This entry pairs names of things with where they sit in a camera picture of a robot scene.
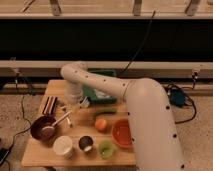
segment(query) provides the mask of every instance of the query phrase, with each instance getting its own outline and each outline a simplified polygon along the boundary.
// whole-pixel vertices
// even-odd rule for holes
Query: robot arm
[[[135,81],[100,76],[85,71],[85,63],[65,65],[61,75],[68,81],[65,95],[71,103],[81,97],[81,84],[126,102],[136,166],[141,171],[182,171],[181,146],[163,87],[148,78]]]

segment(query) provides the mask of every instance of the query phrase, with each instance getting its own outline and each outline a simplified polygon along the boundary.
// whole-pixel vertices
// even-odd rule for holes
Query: blue object
[[[170,90],[169,100],[171,104],[178,107],[183,107],[186,101],[186,96],[181,89],[172,89]]]

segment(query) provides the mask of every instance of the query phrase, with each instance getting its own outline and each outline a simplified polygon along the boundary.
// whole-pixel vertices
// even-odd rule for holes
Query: cup
[[[79,140],[79,148],[84,152],[89,152],[92,150],[93,146],[93,139],[90,136],[83,136]]]
[[[73,142],[69,136],[58,137],[53,144],[53,151],[66,158],[70,158],[73,154]]]
[[[103,159],[110,158],[115,151],[113,143],[109,140],[103,140],[98,145],[98,152]]]

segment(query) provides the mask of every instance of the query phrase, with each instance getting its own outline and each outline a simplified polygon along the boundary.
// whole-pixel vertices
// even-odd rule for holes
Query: speckled floor
[[[12,136],[28,127],[27,122],[22,120],[21,98],[19,95],[0,95],[0,147],[9,147]],[[34,120],[42,96],[26,96],[24,107],[26,117]],[[213,170],[213,97],[193,97],[195,99],[198,115],[185,124],[177,125],[181,140],[187,171],[212,171]],[[192,114],[191,109],[177,109],[173,107],[175,119],[183,119]],[[17,137],[15,146],[8,157],[11,163],[11,171],[45,171],[44,168],[24,168],[20,161],[24,154],[29,132]],[[5,163],[0,171],[7,171]],[[132,167],[87,167],[87,168],[57,168],[59,171],[133,171]]]

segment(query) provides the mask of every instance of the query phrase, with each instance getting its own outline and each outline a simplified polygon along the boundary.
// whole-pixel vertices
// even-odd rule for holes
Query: black panel
[[[0,57],[130,60],[149,20],[0,20]],[[154,20],[137,61],[213,61],[212,20]]]

